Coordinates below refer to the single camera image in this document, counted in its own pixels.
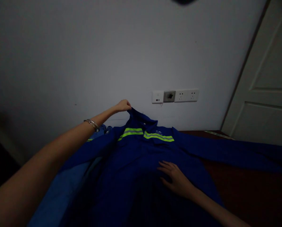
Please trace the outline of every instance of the door panel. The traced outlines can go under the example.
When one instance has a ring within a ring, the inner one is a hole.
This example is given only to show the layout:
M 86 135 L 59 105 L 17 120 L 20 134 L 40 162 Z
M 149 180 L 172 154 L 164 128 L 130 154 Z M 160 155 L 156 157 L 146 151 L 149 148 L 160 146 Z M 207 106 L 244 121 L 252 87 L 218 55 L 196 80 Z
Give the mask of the door panel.
M 222 131 L 282 145 L 282 1 L 271 0 L 230 104 Z

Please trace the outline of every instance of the switch panel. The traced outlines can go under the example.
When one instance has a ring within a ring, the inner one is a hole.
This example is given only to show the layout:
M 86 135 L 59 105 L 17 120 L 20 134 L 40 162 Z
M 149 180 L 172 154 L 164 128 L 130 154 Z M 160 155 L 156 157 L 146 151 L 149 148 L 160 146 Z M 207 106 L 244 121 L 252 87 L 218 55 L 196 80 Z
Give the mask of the switch panel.
M 175 102 L 196 102 L 199 89 L 176 90 Z
M 163 103 L 164 91 L 153 91 L 151 102 L 152 103 Z
M 176 91 L 165 91 L 163 102 L 174 102 Z

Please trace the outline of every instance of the jacket sleeve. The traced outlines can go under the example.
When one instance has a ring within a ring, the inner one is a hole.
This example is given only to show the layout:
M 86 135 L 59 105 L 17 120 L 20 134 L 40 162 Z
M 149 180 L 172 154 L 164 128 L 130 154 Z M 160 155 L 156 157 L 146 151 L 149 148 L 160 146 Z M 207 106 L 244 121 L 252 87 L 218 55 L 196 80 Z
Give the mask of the jacket sleeve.
M 192 136 L 172 128 L 177 146 L 190 155 L 232 166 L 282 173 L 282 146 Z
M 108 134 L 84 143 L 61 167 L 59 172 L 88 162 L 97 157 L 106 156 L 115 147 L 117 140 L 124 131 L 123 127 L 114 127 Z

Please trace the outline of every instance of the silver bracelet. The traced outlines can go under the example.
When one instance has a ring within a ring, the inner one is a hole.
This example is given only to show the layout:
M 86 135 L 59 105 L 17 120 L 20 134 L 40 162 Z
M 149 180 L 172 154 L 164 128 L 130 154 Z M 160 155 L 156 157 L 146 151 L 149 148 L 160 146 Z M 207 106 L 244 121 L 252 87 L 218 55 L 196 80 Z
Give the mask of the silver bracelet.
M 100 131 L 99 126 L 98 126 L 93 120 L 87 119 L 87 120 L 84 120 L 83 122 L 85 122 L 85 121 L 87 121 L 88 123 L 90 123 L 90 124 L 94 127 L 94 129 L 95 129 L 96 132 L 99 132 L 99 131 Z

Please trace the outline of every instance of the reflective stripe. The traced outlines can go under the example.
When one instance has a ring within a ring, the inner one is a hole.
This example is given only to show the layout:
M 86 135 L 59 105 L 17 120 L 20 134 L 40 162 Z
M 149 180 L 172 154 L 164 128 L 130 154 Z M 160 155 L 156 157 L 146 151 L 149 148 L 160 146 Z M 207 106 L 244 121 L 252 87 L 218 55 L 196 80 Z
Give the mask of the reflective stripe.
M 119 137 L 118 141 L 122 140 L 123 137 L 129 136 L 129 135 L 143 135 L 143 131 L 141 128 L 126 128 L 124 130 L 124 133 Z
M 137 128 L 137 129 L 134 129 L 134 128 L 126 128 L 126 129 L 124 130 L 124 132 L 126 132 L 126 131 L 142 131 L 142 128 Z
M 157 139 L 160 139 L 160 140 L 163 140 L 163 141 L 166 141 L 166 142 L 175 141 L 172 136 L 161 136 L 158 133 L 148 133 L 148 132 L 144 132 L 144 138 L 146 138 L 146 139 L 157 138 Z

